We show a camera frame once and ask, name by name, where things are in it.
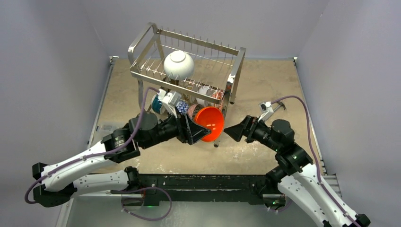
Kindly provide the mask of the black leaf patterned bowl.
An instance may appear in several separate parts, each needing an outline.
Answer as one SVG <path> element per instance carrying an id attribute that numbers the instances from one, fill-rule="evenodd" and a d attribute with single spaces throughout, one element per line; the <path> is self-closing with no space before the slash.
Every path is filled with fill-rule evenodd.
<path id="1" fill-rule="evenodd" d="M 202 109 L 202 108 L 203 108 L 203 106 L 200 105 L 200 104 L 193 104 L 193 105 L 191 105 L 191 106 L 188 108 L 187 114 L 188 114 L 190 117 L 193 117 L 194 113 L 198 112 L 198 111 L 199 111 L 200 109 Z"/>

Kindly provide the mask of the large plain white bowl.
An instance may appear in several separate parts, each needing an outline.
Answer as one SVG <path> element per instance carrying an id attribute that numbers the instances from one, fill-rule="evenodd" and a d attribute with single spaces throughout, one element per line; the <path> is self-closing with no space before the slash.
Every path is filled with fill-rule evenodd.
<path id="1" fill-rule="evenodd" d="M 185 80 L 194 74 L 194 61 L 186 52 L 177 50 L 168 54 L 164 60 L 164 71 L 168 78 Z"/>

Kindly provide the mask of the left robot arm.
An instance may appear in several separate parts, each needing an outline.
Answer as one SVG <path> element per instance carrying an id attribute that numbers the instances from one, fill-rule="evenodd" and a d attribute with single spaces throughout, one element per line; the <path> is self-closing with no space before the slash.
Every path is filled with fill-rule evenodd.
<path id="1" fill-rule="evenodd" d="M 136 168 L 127 167 L 109 174 L 98 174 L 96 171 L 138 157 L 141 149 L 170 139 L 176 138 L 192 145 L 210 133 L 210 129 L 196 124 L 185 113 L 161 121 L 153 113 L 142 112 L 122 128 L 65 161 L 53 165 L 33 165 L 35 182 L 27 194 L 33 195 L 32 204 L 49 208 L 91 192 L 110 190 L 136 193 L 144 185 Z"/>

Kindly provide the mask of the orange patterned bowl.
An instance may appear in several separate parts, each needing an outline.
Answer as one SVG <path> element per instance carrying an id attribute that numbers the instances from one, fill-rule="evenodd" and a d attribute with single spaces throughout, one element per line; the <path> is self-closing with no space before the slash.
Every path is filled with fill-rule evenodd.
<path id="1" fill-rule="evenodd" d="M 212 98 L 216 99 L 218 102 L 217 103 L 211 103 L 212 106 L 219 106 L 222 102 L 222 99 L 224 97 L 224 90 L 219 89 L 217 91 L 215 91 L 212 94 Z"/>

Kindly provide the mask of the white blue-rimmed bowl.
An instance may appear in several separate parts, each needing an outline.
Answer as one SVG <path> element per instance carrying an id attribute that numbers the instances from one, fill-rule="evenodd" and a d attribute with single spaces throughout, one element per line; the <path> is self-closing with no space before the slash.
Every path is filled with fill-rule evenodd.
<path id="1" fill-rule="evenodd" d="M 162 105 L 161 101 L 158 99 L 158 95 L 154 95 L 152 98 L 152 103 L 151 103 L 152 110 L 157 114 L 161 114 L 162 107 L 163 107 L 163 105 Z"/>

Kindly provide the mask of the bright orange bowl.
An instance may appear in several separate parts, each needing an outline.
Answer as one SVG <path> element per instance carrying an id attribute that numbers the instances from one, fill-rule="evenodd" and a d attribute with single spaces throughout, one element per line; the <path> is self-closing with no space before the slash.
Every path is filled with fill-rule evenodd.
<path id="1" fill-rule="evenodd" d="M 210 134 L 201 139 L 204 142 L 212 142 L 218 139 L 223 132 L 225 124 L 222 112 L 218 108 L 212 106 L 200 109 L 196 113 L 194 121 L 198 125 L 211 130 Z"/>

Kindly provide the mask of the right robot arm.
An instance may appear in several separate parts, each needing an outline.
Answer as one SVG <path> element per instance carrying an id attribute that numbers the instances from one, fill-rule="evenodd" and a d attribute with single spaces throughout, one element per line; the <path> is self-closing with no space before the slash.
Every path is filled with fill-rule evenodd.
<path id="1" fill-rule="evenodd" d="M 276 152 L 278 166 L 266 174 L 270 192 L 281 192 L 298 205 L 319 227 L 367 227 L 365 214 L 356 213 L 330 187 L 319 167 L 296 144 L 295 132 L 288 121 L 277 119 L 267 126 L 256 117 L 246 116 L 239 124 L 224 129 L 239 142 L 257 141 Z"/>

